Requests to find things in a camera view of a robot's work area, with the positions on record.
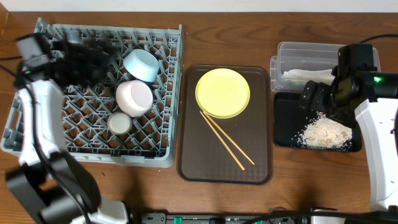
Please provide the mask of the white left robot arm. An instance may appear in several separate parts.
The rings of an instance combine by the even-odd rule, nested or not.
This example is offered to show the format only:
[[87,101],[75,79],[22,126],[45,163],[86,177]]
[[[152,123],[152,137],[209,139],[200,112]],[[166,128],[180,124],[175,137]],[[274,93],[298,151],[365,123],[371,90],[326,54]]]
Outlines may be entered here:
[[68,152],[62,125],[64,88],[93,86],[104,78],[115,48],[41,36],[16,41],[22,60],[15,88],[22,104],[19,167],[6,184],[37,223],[127,223],[124,203],[102,197],[94,177]]

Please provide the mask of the pink white bowl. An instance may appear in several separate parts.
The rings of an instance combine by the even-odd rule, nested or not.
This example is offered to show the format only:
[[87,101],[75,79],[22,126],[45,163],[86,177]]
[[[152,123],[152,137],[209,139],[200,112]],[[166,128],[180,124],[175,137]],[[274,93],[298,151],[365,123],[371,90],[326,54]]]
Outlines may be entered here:
[[122,82],[116,89],[116,101],[122,112],[130,117],[140,117],[148,112],[154,102],[152,90],[140,80]]

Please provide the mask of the light blue bowl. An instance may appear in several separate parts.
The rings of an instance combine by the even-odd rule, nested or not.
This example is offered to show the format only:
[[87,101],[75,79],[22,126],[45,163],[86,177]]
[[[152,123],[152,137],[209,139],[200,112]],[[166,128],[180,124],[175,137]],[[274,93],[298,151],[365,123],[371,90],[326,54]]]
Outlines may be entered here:
[[158,60],[148,51],[135,49],[123,59],[125,69],[144,82],[154,82],[159,72]]

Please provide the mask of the yellow plate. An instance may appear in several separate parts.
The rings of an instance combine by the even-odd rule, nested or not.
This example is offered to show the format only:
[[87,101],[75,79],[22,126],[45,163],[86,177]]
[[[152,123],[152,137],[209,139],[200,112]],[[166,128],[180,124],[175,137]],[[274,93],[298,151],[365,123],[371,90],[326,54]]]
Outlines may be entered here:
[[195,98],[206,114],[220,119],[237,116],[249,104],[251,91],[248,81],[229,68],[206,72],[197,82]]

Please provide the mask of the rice grains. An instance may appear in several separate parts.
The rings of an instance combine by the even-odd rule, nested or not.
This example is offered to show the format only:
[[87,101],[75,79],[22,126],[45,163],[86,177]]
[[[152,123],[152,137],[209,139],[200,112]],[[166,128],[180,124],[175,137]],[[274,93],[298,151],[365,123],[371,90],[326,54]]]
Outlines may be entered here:
[[347,151],[352,146],[352,129],[333,121],[322,112],[298,132],[297,143],[307,149],[331,149]]

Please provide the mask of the white napkin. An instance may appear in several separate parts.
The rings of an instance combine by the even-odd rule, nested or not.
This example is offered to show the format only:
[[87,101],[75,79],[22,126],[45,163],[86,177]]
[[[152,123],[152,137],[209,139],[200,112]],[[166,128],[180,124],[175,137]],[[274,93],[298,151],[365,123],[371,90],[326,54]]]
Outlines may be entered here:
[[335,77],[331,74],[331,69],[317,71],[292,69],[284,72],[282,78],[288,80],[313,80],[316,82],[331,83]]

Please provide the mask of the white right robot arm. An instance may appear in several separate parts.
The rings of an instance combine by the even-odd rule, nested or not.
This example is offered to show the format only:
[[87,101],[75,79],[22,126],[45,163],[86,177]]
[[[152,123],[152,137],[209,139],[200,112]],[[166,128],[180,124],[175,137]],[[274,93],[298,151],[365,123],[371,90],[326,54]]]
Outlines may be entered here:
[[334,73],[331,85],[307,82],[298,105],[359,127],[371,184],[371,213],[366,218],[397,223],[397,74],[369,68],[335,68]]

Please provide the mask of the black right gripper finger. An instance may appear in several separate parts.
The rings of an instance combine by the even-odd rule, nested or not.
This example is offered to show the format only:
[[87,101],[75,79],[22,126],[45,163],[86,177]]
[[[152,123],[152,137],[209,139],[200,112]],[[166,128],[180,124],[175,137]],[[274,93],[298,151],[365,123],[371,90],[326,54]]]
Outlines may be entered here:
[[298,101],[298,107],[300,109],[307,109],[310,107],[316,90],[317,82],[310,80],[306,83]]
[[326,113],[329,110],[330,89],[330,85],[326,83],[318,83],[316,85],[312,102],[310,103],[311,109],[322,113]]

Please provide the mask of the small white cup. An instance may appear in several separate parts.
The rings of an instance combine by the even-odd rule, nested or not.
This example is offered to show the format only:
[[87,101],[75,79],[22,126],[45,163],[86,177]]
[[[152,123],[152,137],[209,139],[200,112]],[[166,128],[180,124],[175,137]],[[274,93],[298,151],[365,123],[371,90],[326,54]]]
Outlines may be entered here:
[[132,128],[132,120],[128,115],[116,112],[109,116],[107,125],[113,134],[126,134]]

